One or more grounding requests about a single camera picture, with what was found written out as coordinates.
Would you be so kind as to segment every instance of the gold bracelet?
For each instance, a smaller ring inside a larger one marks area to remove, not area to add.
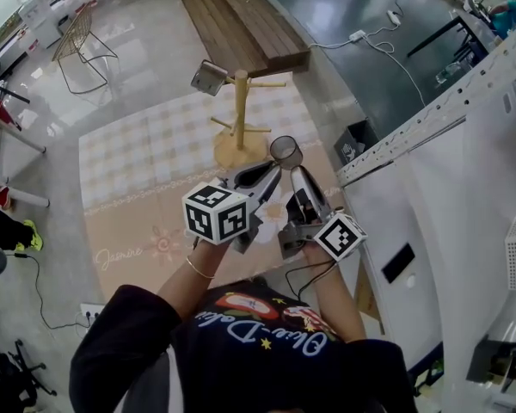
[[[206,279],[208,280],[214,280],[214,275],[211,277],[209,275],[204,275],[202,272],[200,272],[196,267],[195,265],[193,265],[191,263],[191,260],[189,260],[189,257],[186,257],[186,262],[189,263],[189,266],[191,266],[191,268],[193,268],[193,271],[195,271],[197,274],[199,274],[201,277],[205,277]]]

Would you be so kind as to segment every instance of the wire chair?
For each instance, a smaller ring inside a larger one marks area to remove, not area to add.
[[[63,73],[63,78],[65,83],[67,84],[67,89],[73,95],[83,95],[85,93],[93,92],[108,83],[107,79],[90,63],[93,59],[99,59],[102,57],[111,57],[114,59],[119,59],[119,56],[114,53],[109,46],[107,46],[103,41],[97,38],[94,33],[90,30],[92,26],[92,9],[89,4],[86,4],[84,8],[78,13],[77,17],[73,21],[73,23],[65,32],[65,35],[61,39],[59,43],[58,49],[53,54],[52,61],[57,61],[59,64],[59,68],[61,69],[61,73]],[[104,53],[102,55],[98,55],[97,57],[93,57],[91,59],[87,59],[80,53],[80,49],[84,44],[84,41],[88,38],[89,35],[92,35],[96,40],[102,43],[111,53]],[[89,65],[94,71],[101,77],[103,80],[102,84],[95,86],[92,89],[84,90],[82,92],[73,92],[69,82],[67,81],[67,77],[65,76],[65,71],[63,70],[63,66],[61,65],[61,59],[65,57],[69,57],[70,55],[77,54],[80,58],[80,61],[85,65]]]

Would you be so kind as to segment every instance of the flower pattern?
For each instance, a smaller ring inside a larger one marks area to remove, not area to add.
[[[159,264],[163,267],[165,266],[164,261],[172,262],[172,255],[180,255],[181,245],[177,238],[181,231],[170,232],[153,226],[153,234],[151,243],[145,246],[144,250],[151,250],[152,257],[159,257]]]
[[[292,191],[283,194],[281,187],[278,185],[269,200],[258,208],[256,217],[264,223],[260,225],[260,230],[255,239],[256,242],[265,244],[277,237],[277,233],[283,229],[288,220],[286,203],[291,197]]]

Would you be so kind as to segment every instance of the wooden mug tree stand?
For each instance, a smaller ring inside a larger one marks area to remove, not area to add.
[[[247,95],[254,87],[286,87],[286,83],[251,83],[249,74],[242,70],[235,72],[235,79],[227,77],[225,81],[235,85],[236,120],[230,125],[211,118],[211,121],[225,127],[214,138],[214,159],[226,169],[263,161],[267,156],[267,141],[263,133],[270,133],[272,129],[245,123]]]

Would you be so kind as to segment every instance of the green shoe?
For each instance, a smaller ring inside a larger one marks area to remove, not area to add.
[[[36,251],[42,250],[42,245],[44,242],[42,241],[42,237],[40,234],[36,231],[36,225],[32,220],[25,220],[23,222],[25,226],[30,227],[33,230],[33,240],[31,240],[31,248],[33,248]]]

